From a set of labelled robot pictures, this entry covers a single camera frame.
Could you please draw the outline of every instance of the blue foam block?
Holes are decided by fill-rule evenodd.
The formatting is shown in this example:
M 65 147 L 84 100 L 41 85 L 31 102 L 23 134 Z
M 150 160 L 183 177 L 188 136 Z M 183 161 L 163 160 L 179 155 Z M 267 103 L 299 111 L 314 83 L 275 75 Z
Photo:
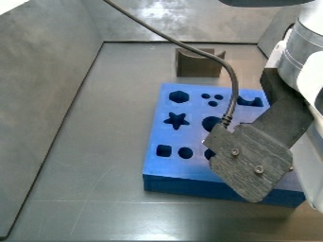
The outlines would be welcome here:
M 227 109 L 231 89 L 164 83 L 160 89 L 143 169 L 147 191 L 244 201 L 211 170 L 202 140 Z M 240 90 L 230 130 L 268 108 L 263 91 Z M 296 207 L 306 200 L 288 172 L 260 203 Z

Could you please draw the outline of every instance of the circular hole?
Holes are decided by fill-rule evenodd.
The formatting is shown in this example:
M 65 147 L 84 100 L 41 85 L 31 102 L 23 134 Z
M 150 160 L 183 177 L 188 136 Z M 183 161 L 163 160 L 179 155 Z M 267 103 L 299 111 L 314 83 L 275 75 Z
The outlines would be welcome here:
M 208 148 L 204 152 L 204 157 L 207 158 L 207 160 L 210 161 L 211 157 L 215 155 L 216 153 Z
M 190 159 L 194 156 L 194 151 L 188 147 L 182 147 L 178 154 L 183 159 Z
M 208 99 L 211 96 L 210 96 L 208 94 L 203 94 L 202 97 L 203 97 L 204 99 Z
M 218 102 L 216 102 L 216 101 L 210 101 L 210 102 L 208 102 L 208 105 L 210 105 L 211 107 L 216 107 L 216 106 L 218 106 Z
M 202 121 L 202 126 L 204 127 L 204 129 L 211 132 L 214 126 L 216 125 L 216 123 L 220 122 L 220 118 L 215 117 L 215 116 L 210 116 L 206 117 Z
M 223 95 L 215 95 L 216 100 L 223 100 Z

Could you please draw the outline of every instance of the cable connector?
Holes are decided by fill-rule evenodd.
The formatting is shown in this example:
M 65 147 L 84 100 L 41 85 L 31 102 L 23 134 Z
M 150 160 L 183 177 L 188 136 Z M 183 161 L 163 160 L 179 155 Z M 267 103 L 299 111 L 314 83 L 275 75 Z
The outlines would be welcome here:
M 223 124 L 223 126 L 227 128 L 231 124 L 231 120 L 232 120 L 232 116 L 228 116 L 228 115 L 223 115 L 222 117 L 222 121 L 220 123 Z

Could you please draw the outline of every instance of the black cable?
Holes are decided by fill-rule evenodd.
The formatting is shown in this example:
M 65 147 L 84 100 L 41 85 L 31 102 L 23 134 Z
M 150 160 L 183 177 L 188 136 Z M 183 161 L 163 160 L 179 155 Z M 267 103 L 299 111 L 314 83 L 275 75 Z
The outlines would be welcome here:
M 130 19 L 132 19 L 139 25 L 142 25 L 143 27 L 146 27 L 151 32 L 154 32 L 156 35 L 159 35 L 160 37 L 163 37 L 166 40 L 168 40 L 170 42 L 175 43 L 176 45 L 179 45 L 182 48 L 192 51 L 194 53 L 199 54 L 202 57 L 206 57 L 214 61 L 216 61 L 227 70 L 228 76 L 231 78 L 232 81 L 232 94 L 231 94 L 231 98 L 230 98 L 230 102 L 228 102 L 228 107 L 227 107 L 227 111 L 226 114 L 223 115 L 222 118 L 222 124 L 227 127 L 231 123 L 232 120 L 232 115 L 234 115 L 234 111 L 236 108 L 236 103 L 238 103 L 238 97 L 239 97 L 239 82 L 238 82 L 238 77 L 236 77 L 236 73 L 234 71 L 232 66 L 230 65 L 230 63 L 223 60 L 222 58 L 219 58 L 218 56 L 188 46 L 187 44 L 184 44 L 183 42 L 175 40 L 172 37 L 170 37 L 168 35 L 166 35 L 164 33 L 162 33 L 159 30 L 156 30 L 152 26 L 150 26 L 147 23 L 144 23 L 140 19 L 138 19 L 132 14 L 130 14 L 122 7 L 119 7 L 111 0 L 104 0 L 107 2 L 107 4 L 113 7 L 116 10 L 119 10 Z

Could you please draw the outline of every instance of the dark hole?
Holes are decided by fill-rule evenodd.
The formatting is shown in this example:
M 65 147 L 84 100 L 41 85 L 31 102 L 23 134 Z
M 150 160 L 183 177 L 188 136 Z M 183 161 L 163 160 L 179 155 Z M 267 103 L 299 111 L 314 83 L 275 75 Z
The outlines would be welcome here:
M 176 103 L 183 103 L 190 100 L 190 95 L 182 91 L 170 93 L 170 100 Z
M 208 105 L 210 105 L 211 107 L 216 107 L 216 106 L 218 106 L 218 102 L 216 102 L 216 101 L 210 101 L 210 102 L 208 102 Z
M 210 161 L 211 157 L 215 155 L 216 153 L 208 148 L 204 152 L 204 157 L 207 158 L 207 160 Z
M 263 101 L 259 97 L 255 97 L 252 101 L 247 101 L 243 99 L 240 96 L 238 97 L 238 104 L 243 106 L 250 106 L 250 107 L 263 107 Z
M 174 129 L 178 130 L 182 125 L 190 125 L 186 116 L 186 113 L 176 115 L 174 112 L 170 112 L 170 118 L 164 120 L 164 123 L 174 125 Z
M 216 100 L 223 100 L 223 95 L 215 95 Z
M 188 147 L 182 147 L 178 154 L 183 159 L 190 159 L 194 156 L 194 151 Z
M 156 147 L 156 155 L 162 157 L 170 157 L 172 155 L 172 147 L 159 145 Z
M 215 117 L 215 116 L 210 116 L 206 117 L 202 121 L 202 126 L 204 127 L 204 129 L 211 132 L 214 126 L 216 125 L 216 123 L 220 122 L 220 118 Z
M 208 94 L 203 94 L 202 97 L 203 97 L 204 99 L 208 99 L 211 96 L 210 96 Z

